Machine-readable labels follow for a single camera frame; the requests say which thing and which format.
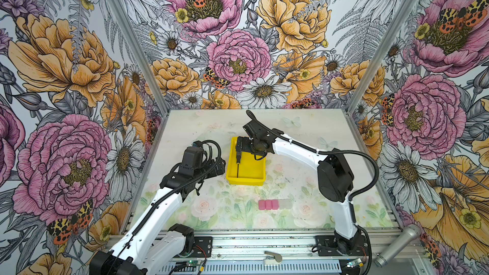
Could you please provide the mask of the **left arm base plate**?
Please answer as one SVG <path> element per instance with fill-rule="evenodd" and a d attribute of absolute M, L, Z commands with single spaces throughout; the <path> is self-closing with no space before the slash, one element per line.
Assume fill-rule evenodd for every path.
<path fill-rule="evenodd" d="M 188 252 L 178 254 L 176 258 L 210 258 L 213 249 L 213 238 L 201 236 L 194 238 L 194 244 Z"/>

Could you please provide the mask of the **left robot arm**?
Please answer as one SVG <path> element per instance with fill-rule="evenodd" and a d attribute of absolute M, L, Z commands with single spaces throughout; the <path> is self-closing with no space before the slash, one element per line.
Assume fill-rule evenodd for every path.
<path fill-rule="evenodd" d="M 97 252 L 89 264 L 89 274 L 156 274 L 173 257 L 194 247 L 194 230 L 173 225 L 158 240 L 171 215 L 192 192 L 199 192 L 209 178 L 224 174 L 225 160 L 220 145 L 213 140 L 196 141 L 184 151 L 160 182 L 160 188 L 131 229 L 108 252 Z"/>

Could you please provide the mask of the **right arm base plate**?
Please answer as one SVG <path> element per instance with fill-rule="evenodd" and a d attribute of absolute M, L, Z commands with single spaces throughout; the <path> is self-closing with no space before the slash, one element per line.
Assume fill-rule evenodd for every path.
<path fill-rule="evenodd" d="M 335 235 L 315 236 L 315 244 L 311 252 L 318 253 L 320 257 L 366 257 L 369 254 L 368 242 L 363 235 L 358 235 L 353 239 Z"/>

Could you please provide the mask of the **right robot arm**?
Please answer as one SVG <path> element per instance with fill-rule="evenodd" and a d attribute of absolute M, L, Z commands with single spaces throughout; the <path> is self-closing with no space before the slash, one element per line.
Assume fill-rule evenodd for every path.
<path fill-rule="evenodd" d="M 343 255 L 353 253 L 362 243 L 350 196 L 354 188 L 354 174 L 343 152 L 338 149 L 322 151 L 296 141 L 278 129 L 270 129 L 259 122 L 251 110 L 246 111 L 250 121 L 243 126 L 247 136 L 236 140 L 233 160 L 236 177 L 245 173 L 245 155 L 251 156 L 248 166 L 276 154 L 314 169 L 317 172 L 319 192 L 332 202 L 335 220 L 334 249 Z"/>

